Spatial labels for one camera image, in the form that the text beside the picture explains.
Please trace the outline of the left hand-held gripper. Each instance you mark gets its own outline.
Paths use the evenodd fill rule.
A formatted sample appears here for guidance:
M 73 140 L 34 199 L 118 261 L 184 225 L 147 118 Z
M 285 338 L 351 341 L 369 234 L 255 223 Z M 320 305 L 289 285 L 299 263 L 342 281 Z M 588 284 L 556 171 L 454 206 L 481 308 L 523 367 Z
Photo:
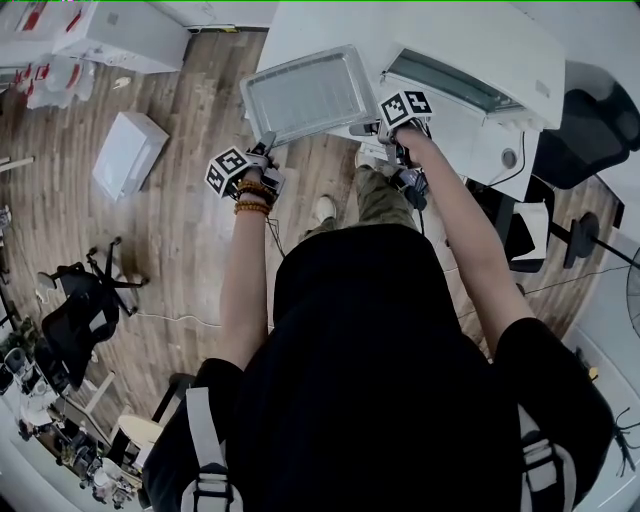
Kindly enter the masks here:
M 278 196 L 285 177 L 269 156 L 275 139 L 276 133 L 267 131 L 253 149 L 242 151 L 237 146 L 231 146 L 219 153 L 209 162 L 205 182 L 219 197 L 238 200 L 241 196 L 241 181 L 249 170 L 257 169 L 260 184 Z

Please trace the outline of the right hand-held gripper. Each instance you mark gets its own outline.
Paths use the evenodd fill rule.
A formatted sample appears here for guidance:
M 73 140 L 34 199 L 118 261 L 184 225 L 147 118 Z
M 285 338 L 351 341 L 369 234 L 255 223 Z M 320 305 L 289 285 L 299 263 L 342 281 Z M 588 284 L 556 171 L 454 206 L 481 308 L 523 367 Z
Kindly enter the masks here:
M 401 127 L 415 128 L 429 139 L 428 126 L 433 111 L 422 91 L 400 90 L 378 103 L 380 121 L 353 124 L 349 134 L 356 137 L 375 136 L 384 146 L 389 163 L 410 163 L 410 151 L 398 143 L 396 133 Z

